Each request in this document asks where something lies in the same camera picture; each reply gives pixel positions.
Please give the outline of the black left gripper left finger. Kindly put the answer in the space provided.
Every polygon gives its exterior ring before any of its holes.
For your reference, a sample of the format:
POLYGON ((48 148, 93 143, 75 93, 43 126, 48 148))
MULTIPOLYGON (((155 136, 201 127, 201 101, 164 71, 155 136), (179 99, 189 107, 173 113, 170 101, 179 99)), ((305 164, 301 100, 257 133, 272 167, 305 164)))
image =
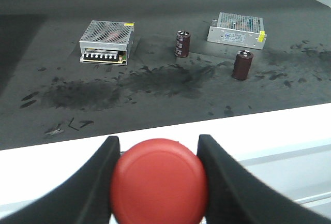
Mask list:
POLYGON ((107 137, 69 179, 1 223, 109 223, 110 182, 119 158, 119 138, 107 137))

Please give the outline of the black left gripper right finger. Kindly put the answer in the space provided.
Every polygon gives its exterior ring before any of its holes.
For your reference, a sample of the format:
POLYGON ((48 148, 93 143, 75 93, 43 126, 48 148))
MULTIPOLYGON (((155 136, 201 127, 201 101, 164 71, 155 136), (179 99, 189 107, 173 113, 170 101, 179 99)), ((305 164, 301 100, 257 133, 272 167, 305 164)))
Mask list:
POLYGON ((330 223, 262 183, 211 135, 200 135, 198 158, 208 179, 207 223, 330 223))

